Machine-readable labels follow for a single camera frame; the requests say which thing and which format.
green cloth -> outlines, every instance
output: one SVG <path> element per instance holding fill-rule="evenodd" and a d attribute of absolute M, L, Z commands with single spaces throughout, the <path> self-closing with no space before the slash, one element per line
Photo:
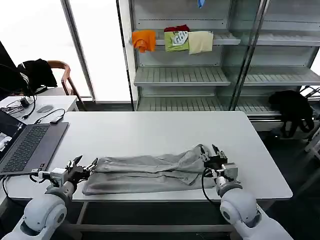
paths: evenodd
<path fill-rule="evenodd" d="M 173 39 L 178 35 L 178 31 L 168 31 L 164 33 L 164 45 L 166 52 L 185 51 L 189 50 L 189 40 L 181 46 L 173 46 Z"/>

shelf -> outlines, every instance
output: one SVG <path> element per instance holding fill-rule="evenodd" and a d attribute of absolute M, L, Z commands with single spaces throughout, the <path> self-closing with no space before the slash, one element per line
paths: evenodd
<path fill-rule="evenodd" d="M 235 108 L 236 111 L 245 112 L 247 116 L 280 116 L 280 113 L 270 108 L 268 97 L 241 96 Z"/>
<path fill-rule="evenodd" d="M 216 96 L 141 97 L 138 111 L 223 111 Z"/>
<path fill-rule="evenodd" d="M 259 34 L 257 45 L 268 46 L 320 46 L 320 36 L 303 32 L 264 32 Z"/>
<path fill-rule="evenodd" d="M 139 67 L 134 85 L 173 87 L 173 86 L 228 86 L 220 67 L 217 66 L 183 66 L 183 67 Z"/>
<path fill-rule="evenodd" d="M 302 86 L 320 85 L 320 77 L 304 66 L 249 68 L 244 86 Z"/>
<path fill-rule="evenodd" d="M 156 45 L 165 45 L 165 33 L 162 31 L 156 32 Z M 240 39 L 234 37 L 230 32 L 213 33 L 213 45 L 239 45 Z"/>

red cloth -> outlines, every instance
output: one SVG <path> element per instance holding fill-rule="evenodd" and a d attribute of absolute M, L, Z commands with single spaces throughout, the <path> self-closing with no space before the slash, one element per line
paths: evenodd
<path fill-rule="evenodd" d="M 179 31 L 185 31 L 190 32 L 190 28 L 187 25 L 182 26 L 170 26 L 164 29 L 164 32 L 179 32 Z"/>

gray pants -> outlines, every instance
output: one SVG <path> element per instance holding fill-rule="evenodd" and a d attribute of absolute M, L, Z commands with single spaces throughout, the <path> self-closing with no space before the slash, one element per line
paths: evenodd
<path fill-rule="evenodd" d="M 82 192 L 85 195 L 154 193 L 201 189 L 201 144 L 179 155 L 102 157 Z M 211 178 L 204 187 L 215 186 Z"/>

laptop screen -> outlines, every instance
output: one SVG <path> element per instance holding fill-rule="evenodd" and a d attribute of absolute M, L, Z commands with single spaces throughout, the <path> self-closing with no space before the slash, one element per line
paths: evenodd
<path fill-rule="evenodd" d="M 19 137 L 25 124 L 0 110 L 0 159 Z"/>

